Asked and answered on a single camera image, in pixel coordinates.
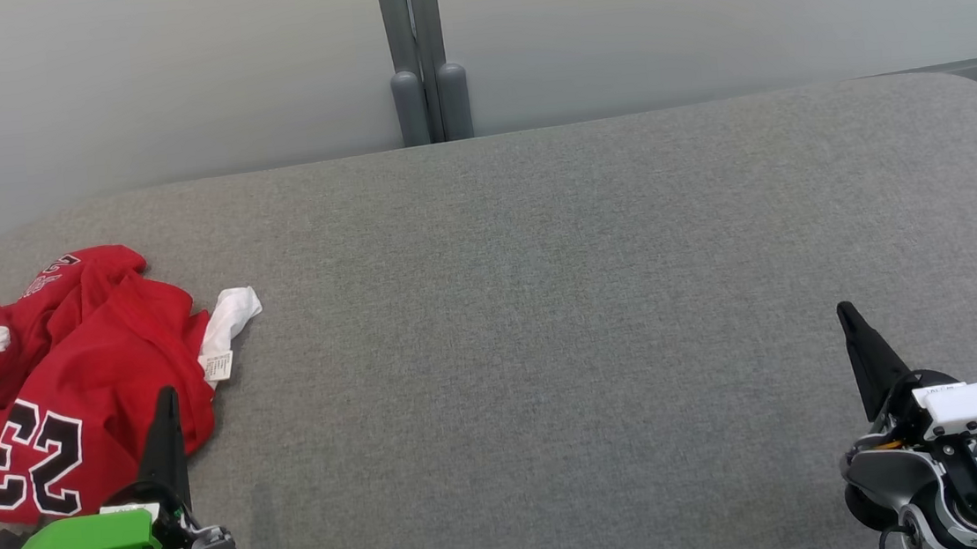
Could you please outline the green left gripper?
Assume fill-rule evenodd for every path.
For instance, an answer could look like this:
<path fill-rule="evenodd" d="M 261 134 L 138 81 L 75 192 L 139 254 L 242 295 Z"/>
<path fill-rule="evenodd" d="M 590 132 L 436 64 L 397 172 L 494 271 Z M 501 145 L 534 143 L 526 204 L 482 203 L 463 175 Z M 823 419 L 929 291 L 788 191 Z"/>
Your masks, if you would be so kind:
<path fill-rule="evenodd" d="M 138 468 L 128 485 L 91 515 L 57 519 L 20 549 L 186 549 L 190 479 L 177 391 L 159 390 Z"/>

